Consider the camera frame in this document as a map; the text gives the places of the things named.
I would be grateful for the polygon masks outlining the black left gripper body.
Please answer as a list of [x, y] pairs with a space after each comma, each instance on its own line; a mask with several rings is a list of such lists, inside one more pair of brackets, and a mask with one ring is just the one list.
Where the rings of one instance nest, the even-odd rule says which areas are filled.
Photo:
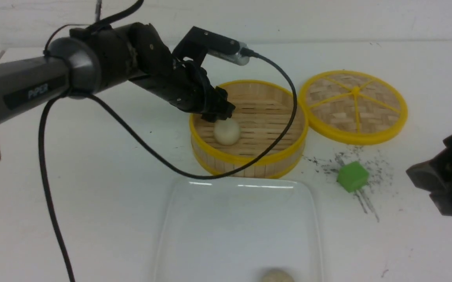
[[227, 92], [213, 87], [206, 70], [192, 60], [149, 61], [130, 82], [190, 114], [220, 115], [221, 103], [228, 103]]

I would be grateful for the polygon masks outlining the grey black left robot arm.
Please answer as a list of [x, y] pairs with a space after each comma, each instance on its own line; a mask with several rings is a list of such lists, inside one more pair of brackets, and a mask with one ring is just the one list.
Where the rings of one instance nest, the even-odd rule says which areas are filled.
[[154, 26], [143, 23], [69, 34], [43, 56], [0, 64], [0, 124], [54, 98], [97, 94], [126, 81], [211, 123], [231, 118], [227, 92], [211, 85], [201, 64], [209, 54], [245, 65], [243, 43], [192, 27], [170, 51]]

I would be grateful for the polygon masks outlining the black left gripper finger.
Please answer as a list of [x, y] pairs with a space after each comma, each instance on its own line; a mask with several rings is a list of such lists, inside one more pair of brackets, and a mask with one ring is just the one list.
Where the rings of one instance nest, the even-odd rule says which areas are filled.
[[220, 115], [215, 113], [204, 113], [201, 114], [201, 119], [208, 123], [215, 123], [220, 119]]
[[232, 117], [233, 111], [236, 107], [232, 103], [221, 103], [220, 105], [220, 120], [227, 120]]

